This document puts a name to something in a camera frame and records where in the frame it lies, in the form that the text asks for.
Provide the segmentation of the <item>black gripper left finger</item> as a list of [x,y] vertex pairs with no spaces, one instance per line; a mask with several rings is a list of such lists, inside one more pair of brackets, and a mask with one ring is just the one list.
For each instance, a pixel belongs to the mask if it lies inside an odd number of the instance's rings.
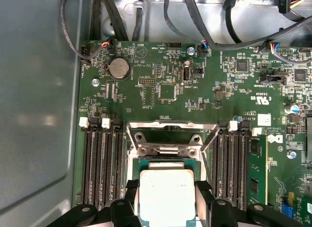
[[78,205],[48,226],[50,227],[140,227],[139,217],[135,215],[134,204],[139,181],[129,180],[124,199],[114,200],[102,210],[94,205]]

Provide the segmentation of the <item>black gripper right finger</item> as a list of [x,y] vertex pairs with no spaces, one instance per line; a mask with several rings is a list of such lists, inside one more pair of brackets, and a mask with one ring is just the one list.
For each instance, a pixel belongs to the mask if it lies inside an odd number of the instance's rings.
[[251,204],[245,211],[216,199],[207,181],[195,182],[195,209],[203,227],[301,227],[301,223],[264,204]]

